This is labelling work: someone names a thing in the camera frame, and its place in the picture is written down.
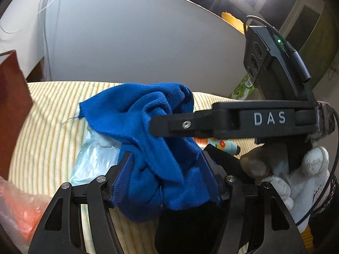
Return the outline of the white gloved right hand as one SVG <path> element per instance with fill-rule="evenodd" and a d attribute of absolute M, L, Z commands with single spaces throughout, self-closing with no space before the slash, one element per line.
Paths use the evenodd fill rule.
<path fill-rule="evenodd" d="M 270 182 L 280 195 L 298 230 L 303 232 L 310 216 L 320 209 L 330 195 L 329 153 L 312 142 L 264 144 L 240 158 L 243 171 L 257 184 Z"/>

